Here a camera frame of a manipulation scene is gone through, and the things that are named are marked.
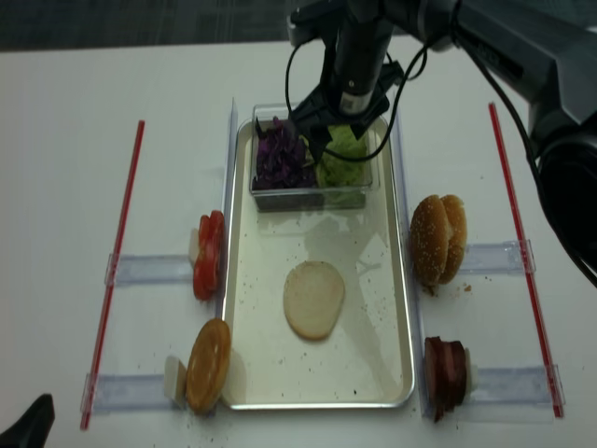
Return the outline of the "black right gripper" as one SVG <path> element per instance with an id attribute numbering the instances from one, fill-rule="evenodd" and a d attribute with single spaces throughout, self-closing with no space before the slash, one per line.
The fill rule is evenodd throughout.
<path id="1" fill-rule="evenodd" d="M 364 91 L 357 91 L 348 85 L 341 86 L 339 76 L 332 73 L 327 83 L 318 84 L 304 100 L 291 108 L 288 117 L 308 135 L 313 160 L 319 162 L 327 144 L 332 141 L 329 127 L 349 126 L 354 137 L 361 138 L 389 109 L 386 93 L 403 77 L 404 71 L 398 62 L 384 63 L 378 78 Z"/>

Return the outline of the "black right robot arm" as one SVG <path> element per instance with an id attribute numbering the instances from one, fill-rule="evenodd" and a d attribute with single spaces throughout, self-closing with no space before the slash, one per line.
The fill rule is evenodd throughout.
<path id="1" fill-rule="evenodd" d="M 288 116 L 312 154 L 326 152 L 331 125 L 361 135 L 410 70 L 387 62 L 395 29 L 429 50 L 463 49 L 497 93 L 514 90 L 529 106 L 517 120 L 526 160 L 550 227 L 572 262 L 596 277 L 596 36 L 510 1 L 320 1 L 287 20 L 294 48 L 326 47 L 318 85 Z"/>

